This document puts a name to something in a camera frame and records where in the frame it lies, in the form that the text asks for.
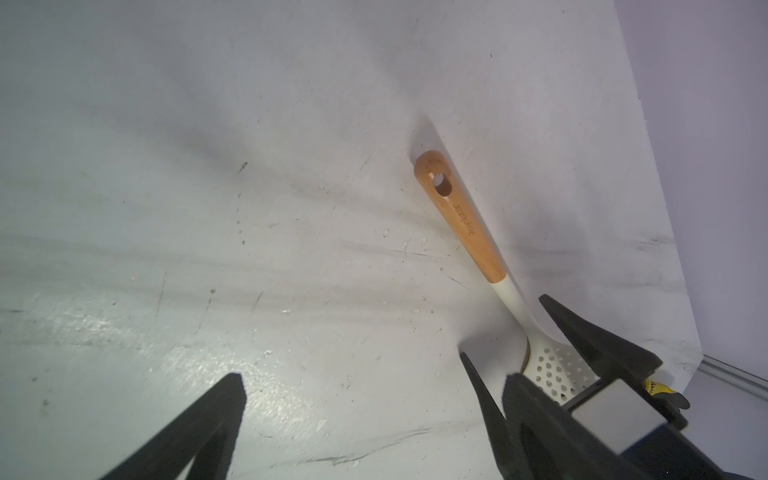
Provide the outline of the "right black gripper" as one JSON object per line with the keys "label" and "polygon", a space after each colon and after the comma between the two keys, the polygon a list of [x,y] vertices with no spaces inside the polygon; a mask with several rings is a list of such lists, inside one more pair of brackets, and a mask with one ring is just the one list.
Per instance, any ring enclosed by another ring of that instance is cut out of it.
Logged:
{"label": "right black gripper", "polygon": [[[656,354],[590,323],[547,294],[539,302],[586,364],[605,379],[564,405],[592,437],[652,479],[742,477],[720,468],[681,434],[673,423],[682,418],[679,411],[663,413],[661,401],[629,384],[641,383],[662,366]],[[519,479],[506,419],[467,354],[461,351],[459,357],[477,396],[496,466],[503,479]]]}

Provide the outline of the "white skimmer wooden handle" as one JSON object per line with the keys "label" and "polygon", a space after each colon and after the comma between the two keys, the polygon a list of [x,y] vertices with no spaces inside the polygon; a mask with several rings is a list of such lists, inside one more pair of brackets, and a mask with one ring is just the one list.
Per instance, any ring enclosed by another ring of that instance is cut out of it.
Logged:
{"label": "white skimmer wooden handle", "polygon": [[560,405],[575,399],[597,381],[596,374],[570,343],[556,340],[534,319],[449,161],[429,150],[415,161],[414,175],[525,333],[528,353],[521,373]]}

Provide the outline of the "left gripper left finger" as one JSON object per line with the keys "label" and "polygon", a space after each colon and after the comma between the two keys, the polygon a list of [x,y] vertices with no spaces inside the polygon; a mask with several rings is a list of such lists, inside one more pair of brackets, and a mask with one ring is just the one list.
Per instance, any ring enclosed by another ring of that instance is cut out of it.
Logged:
{"label": "left gripper left finger", "polygon": [[242,376],[229,373],[106,479],[225,479],[247,396]]}

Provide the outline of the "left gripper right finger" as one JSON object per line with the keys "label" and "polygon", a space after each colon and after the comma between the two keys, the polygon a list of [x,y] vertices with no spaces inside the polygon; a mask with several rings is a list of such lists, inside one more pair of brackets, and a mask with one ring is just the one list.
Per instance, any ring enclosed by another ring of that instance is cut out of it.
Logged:
{"label": "left gripper right finger", "polygon": [[502,405],[511,479],[646,479],[521,374],[506,379]]}

